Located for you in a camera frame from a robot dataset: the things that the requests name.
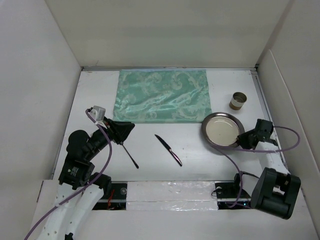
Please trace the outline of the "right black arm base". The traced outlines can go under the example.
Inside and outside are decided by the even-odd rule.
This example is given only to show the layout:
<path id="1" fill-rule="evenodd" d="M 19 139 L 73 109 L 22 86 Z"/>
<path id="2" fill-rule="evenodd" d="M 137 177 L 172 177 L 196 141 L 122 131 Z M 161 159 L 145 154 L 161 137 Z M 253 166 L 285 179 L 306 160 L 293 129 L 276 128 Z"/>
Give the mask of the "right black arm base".
<path id="1" fill-rule="evenodd" d="M 233 180 L 218 180 L 214 182 L 215 190 L 211 196 L 216 197 L 218 210 L 241 210 L 251 209 L 251 196 L 244 190 L 241 190 L 240 198 L 236 205 L 234 204 L 240 190 L 240 176 L 235 174 Z"/>

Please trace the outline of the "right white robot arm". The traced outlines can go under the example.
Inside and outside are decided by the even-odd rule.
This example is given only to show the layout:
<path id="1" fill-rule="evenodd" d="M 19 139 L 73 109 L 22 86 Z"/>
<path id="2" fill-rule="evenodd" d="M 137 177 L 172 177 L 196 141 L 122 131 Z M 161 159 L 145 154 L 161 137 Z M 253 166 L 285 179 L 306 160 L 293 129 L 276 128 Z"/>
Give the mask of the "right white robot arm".
<path id="1" fill-rule="evenodd" d="M 271 150 L 257 150 L 258 143 L 278 146 L 271 138 L 275 126 L 271 121 L 258 119 L 254 129 L 237 136 L 240 151 L 260 154 L 272 153 Z M 281 173 L 265 167 L 251 194 L 250 206 L 261 212 L 288 220 L 294 211 L 301 187 L 299 177 Z"/>

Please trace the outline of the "round plate with dark rim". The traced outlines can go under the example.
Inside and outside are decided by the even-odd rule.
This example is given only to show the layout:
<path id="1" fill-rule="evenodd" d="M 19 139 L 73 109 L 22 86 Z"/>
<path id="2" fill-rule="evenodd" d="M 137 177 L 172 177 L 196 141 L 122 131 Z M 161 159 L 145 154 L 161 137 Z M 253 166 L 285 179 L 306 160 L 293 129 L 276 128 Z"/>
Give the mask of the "round plate with dark rim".
<path id="1" fill-rule="evenodd" d="M 212 147 L 237 148 L 238 136 L 245 132 L 245 128 L 235 116 L 225 112 L 214 112 L 204 118 L 200 131 Z"/>

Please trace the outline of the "green patterned cloth placemat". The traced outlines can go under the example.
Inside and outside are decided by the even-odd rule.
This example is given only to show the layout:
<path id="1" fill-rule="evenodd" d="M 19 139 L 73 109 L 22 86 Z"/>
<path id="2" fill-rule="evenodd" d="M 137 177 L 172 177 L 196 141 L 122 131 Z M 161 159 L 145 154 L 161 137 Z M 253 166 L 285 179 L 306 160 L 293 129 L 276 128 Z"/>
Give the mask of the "green patterned cloth placemat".
<path id="1" fill-rule="evenodd" d="M 200 123 L 212 113 L 205 70 L 121 70 L 115 121 Z"/>

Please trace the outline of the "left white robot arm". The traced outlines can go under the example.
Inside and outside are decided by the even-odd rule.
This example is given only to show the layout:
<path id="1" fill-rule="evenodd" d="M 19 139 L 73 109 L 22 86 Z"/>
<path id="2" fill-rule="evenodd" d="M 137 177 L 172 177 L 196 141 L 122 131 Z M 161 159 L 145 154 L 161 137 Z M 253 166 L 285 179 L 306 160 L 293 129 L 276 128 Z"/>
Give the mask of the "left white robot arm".
<path id="1" fill-rule="evenodd" d="M 54 206 L 41 218 L 46 223 L 39 240 L 75 240 L 96 203 L 111 194 L 111 177 L 94 172 L 91 161 L 111 142 L 123 145 L 135 124 L 105 118 L 97 127 L 92 135 L 76 130 L 69 136 Z"/>

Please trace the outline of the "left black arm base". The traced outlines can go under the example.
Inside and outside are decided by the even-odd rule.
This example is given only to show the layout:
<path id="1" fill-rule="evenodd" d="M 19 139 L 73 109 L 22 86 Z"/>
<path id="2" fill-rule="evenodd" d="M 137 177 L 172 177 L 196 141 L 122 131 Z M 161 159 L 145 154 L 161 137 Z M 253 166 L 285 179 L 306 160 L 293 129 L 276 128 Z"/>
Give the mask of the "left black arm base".
<path id="1" fill-rule="evenodd" d="M 93 207 L 96 211 L 120 211 L 127 208 L 128 183 L 112 182 L 110 192 L 105 194 Z"/>

